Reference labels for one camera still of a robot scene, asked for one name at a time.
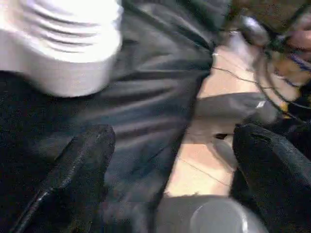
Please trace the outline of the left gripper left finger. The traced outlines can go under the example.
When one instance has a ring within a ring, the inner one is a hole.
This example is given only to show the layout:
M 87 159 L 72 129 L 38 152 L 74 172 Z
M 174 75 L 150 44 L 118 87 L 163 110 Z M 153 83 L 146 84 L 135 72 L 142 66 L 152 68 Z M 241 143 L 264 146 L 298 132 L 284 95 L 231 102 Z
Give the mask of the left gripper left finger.
M 112 127 L 94 125 L 73 137 L 51 163 L 10 154 L 10 232 L 90 232 L 114 149 Z

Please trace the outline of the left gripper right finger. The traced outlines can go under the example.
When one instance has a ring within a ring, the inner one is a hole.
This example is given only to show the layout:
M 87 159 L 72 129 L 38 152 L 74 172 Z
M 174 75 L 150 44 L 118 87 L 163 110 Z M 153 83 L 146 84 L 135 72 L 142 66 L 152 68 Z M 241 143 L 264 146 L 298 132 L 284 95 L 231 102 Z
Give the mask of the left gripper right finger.
M 311 162 L 285 137 L 246 124 L 233 151 L 260 218 L 271 233 L 311 231 Z

